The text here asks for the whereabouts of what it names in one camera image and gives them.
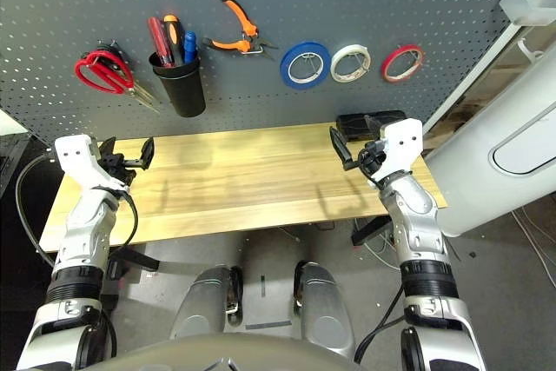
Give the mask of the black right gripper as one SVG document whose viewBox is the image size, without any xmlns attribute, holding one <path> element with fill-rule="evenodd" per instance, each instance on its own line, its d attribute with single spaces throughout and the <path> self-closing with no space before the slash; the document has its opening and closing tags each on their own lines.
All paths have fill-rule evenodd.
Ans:
<svg viewBox="0 0 556 371">
<path fill-rule="evenodd" d="M 367 142 L 359 153 L 358 161 L 353 159 L 347 147 L 347 141 L 338 129 L 330 127 L 329 135 L 334 151 L 340 158 L 342 168 L 345 171 L 360 168 L 363 175 L 371 180 L 386 160 L 385 143 L 382 140 Z"/>
</svg>

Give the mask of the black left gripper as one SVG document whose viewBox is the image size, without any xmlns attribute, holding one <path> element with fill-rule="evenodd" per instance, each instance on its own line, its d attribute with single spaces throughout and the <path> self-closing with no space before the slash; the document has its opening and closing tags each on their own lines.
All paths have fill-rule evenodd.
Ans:
<svg viewBox="0 0 556 371">
<path fill-rule="evenodd" d="M 147 170 L 155 154 L 155 142 L 149 137 L 142 146 L 140 159 L 127 160 L 123 154 L 113 154 L 116 137 L 104 140 L 99 146 L 101 158 L 97 161 L 100 167 L 111 177 L 130 186 L 136 178 L 136 169 Z"/>
</svg>

